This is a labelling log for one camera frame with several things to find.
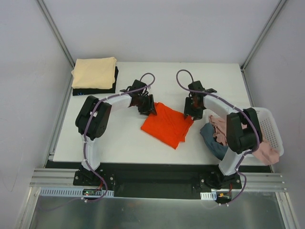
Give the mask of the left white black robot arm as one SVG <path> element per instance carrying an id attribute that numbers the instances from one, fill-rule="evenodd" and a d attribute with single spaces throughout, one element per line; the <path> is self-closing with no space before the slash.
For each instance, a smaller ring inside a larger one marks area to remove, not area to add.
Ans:
<path id="1" fill-rule="evenodd" d="M 100 182 L 101 175 L 96 169 L 100 166 L 100 153 L 97 139 L 106 131 L 111 112 L 135 106 L 141 115 L 156 115 L 153 95 L 149 93 L 150 84 L 140 80 L 120 93 L 98 99 L 90 95 L 86 98 L 75 125 L 81 134 L 83 143 L 83 160 L 81 165 L 87 169 L 84 180 L 91 186 Z"/>

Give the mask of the orange t shirt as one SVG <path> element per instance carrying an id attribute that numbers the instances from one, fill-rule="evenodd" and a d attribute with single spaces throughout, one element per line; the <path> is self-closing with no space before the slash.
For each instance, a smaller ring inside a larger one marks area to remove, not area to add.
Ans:
<path id="1" fill-rule="evenodd" d="M 185 141 L 186 135 L 193 125 L 191 117 L 184 117 L 183 113 L 175 111 L 163 103 L 155 103 L 157 114 L 150 114 L 141 130 L 160 140 L 164 144 L 176 149 Z"/>

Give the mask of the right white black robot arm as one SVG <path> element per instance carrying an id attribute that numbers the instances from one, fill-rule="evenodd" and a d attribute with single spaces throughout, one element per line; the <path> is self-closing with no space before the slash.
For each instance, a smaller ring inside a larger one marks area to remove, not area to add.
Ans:
<path id="1" fill-rule="evenodd" d="M 203 117 L 209 109 L 224 120 L 224 127 L 209 118 L 200 130 L 208 148 L 225 147 L 225 155 L 217 155 L 220 160 L 214 182 L 219 188 L 231 184 L 231 175 L 237 173 L 245 155 L 256 151 L 262 142 L 262 133 L 256 110 L 240 109 L 221 98 L 217 91 L 203 88 L 200 81 L 193 81 L 186 87 L 189 95 L 185 99 L 184 111 L 175 111 L 161 102 L 155 103 L 155 113 L 149 114 L 141 129 L 173 149 L 185 140 L 185 136 L 195 120 Z"/>

